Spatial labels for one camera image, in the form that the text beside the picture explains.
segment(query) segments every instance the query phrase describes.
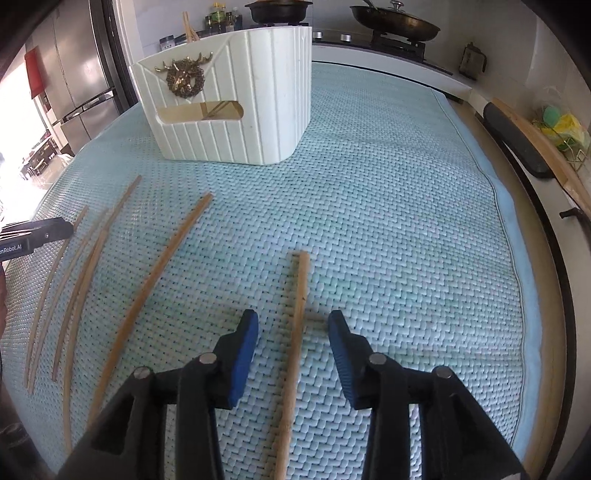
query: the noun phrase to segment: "refrigerator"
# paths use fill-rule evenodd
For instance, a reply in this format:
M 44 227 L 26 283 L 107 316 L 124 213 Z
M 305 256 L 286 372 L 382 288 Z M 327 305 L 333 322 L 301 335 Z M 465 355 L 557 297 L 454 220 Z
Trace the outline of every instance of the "refrigerator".
M 54 124 L 74 153 L 137 103 L 112 0 L 63 0 L 26 46 L 37 48 Z

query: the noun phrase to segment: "black device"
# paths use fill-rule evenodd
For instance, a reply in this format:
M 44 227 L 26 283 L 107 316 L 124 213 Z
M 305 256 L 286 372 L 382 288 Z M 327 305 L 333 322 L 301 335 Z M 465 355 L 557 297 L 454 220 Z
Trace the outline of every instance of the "black device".
M 137 368 L 80 439 L 56 480 L 164 478 L 167 405 L 176 404 L 177 480 L 223 480 L 216 408 L 236 406 L 246 387 L 258 337 L 258 316 L 245 310 L 213 352 L 182 368 Z
M 425 480 L 501 480 L 528 476 L 493 422 L 448 367 L 403 368 L 352 334 L 340 311 L 330 314 L 330 346 L 345 397 L 371 408 L 362 480 L 407 480 L 408 405 L 419 404 Z M 137 368 L 85 433 L 56 480 L 161 480 L 166 405 L 177 404 L 176 478 L 223 480 L 216 408 L 242 396 L 258 335 L 246 310 L 236 332 L 182 368 Z
M 501 480 L 529 477 L 492 420 L 449 367 L 403 368 L 351 333 L 343 314 L 328 320 L 345 398 L 371 408 L 362 480 L 408 480 L 409 404 L 418 404 L 424 480 Z
M 74 226 L 62 217 L 10 223 L 0 231 L 0 262 L 30 255 L 38 247 L 74 235 Z

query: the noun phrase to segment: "wall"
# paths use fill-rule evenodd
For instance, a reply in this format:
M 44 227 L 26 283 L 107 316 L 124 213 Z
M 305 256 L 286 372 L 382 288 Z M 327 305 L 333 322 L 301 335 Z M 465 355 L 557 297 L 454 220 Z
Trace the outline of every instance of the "wall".
M 589 127 L 589 88 L 558 39 L 520 0 L 479 0 L 474 25 L 474 43 L 488 57 L 477 86 L 485 96 L 498 96 L 531 116 L 542 90 L 553 86 Z
M 250 10 L 244 0 L 227 0 L 226 11 L 234 7 L 243 16 L 245 25 L 252 25 Z M 213 0 L 134 0 L 139 36 L 144 54 L 159 50 L 159 40 L 165 36 L 184 33 L 181 13 L 189 12 L 195 30 L 203 28 L 203 18 L 210 13 Z M 314 0 L 307 10 L 306 20 L 315 30 L 336 30 L 371 36 L 371 30 L 360 25 L 349 8 L 363 4 L 362 0 Z M 376 0 L 381 7 L 388 7 L 387 0 Z M 476 0 L 406 0 L 404 10 L 437 25 L 441 31 L 427 43 L 429 60 L 448 69 L 460 62 L 462 51 L 469 41 L 471 21 L 476 15 Z
M 389 6 L 387 0 L 374 0 Z M 134 0 L 139 36 L 145 55 L 159 50 L 159 39 L 183 33 L 181 13 L 189 12 L 191 24 L 203 28 L 203 17 L 213 0 Z M 227 0 L 226 9 L 238 7 L 245 26 L 252 24 L 244 0 Z M 457 71 L 464 46 L 473 41 L 488 57 L 488 67 L 476 88 L 486 98 L 498 96 L 518 112 L 532 115 L 542 89 L 554 86 L 566 106 L 588 128 L 591 124 L 591 92 L 560 42 L 521 0 L 405 0 L 404 10 L 423 18 L 441 31 L 427 42 L 426 58 Z M 362 0 L 314 0 L 306 21 L 314 30 L 335 30 L 369 38 L 371 30 L 360 25 L 350 5 Z
M 146 56 L 160 51 L 160 39 L 168 35 L 182 35 L 182 13 L 189 13 L 191 26 L 199 31 L 204 29 L 203 19 L 212 11 L 215 0 L 134 0 L 139 36 Z M 244 5 L 245 0 L 219 0 L 226 5 L 226 11 L 238 8 L 245 27 L 252 25 L 251 11 Z

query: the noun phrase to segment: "wooden cutting board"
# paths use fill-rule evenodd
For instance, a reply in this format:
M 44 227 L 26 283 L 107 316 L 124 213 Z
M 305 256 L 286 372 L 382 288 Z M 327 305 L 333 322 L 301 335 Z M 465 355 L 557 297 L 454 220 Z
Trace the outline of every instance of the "wooden cutting board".
M 494 98 L 492 103 L 501 110 L 513 124 L 521 130 L 535 149 L 542 155 L 556 180 L 562 185 L 562 188 L 571 196 L 575 203 L 591 219 L 591 195 L 581 182 L 576 172 L 566 161 L 562 153 L 544 136 L 540 130 L 534 127 L 525 118 L 515 112 L 509 105 L 503 103 L 498 98 Z

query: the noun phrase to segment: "frying pan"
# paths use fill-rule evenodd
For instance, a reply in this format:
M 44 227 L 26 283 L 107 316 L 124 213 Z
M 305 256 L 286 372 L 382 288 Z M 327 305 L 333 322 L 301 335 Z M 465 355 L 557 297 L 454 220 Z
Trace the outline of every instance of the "frying pan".
M 251 9 L 252 21 L 261 25 L 287 23 L 297 25 L 306 17 L 312 2 L 303 0 L 258 0 L 246 5 Z
M 402 2 L 392 0 L 394 8 L 378 8 L 371 0 L 363 0 L 369 6 L 351 7 L 353 16 L 364 27 L 379 32 L 391 33 L 407 38 L 410 41 L 428 41 L 434 39 L 439 33 L 439 27 L 421 18 L 410 15 L 400 10 Z

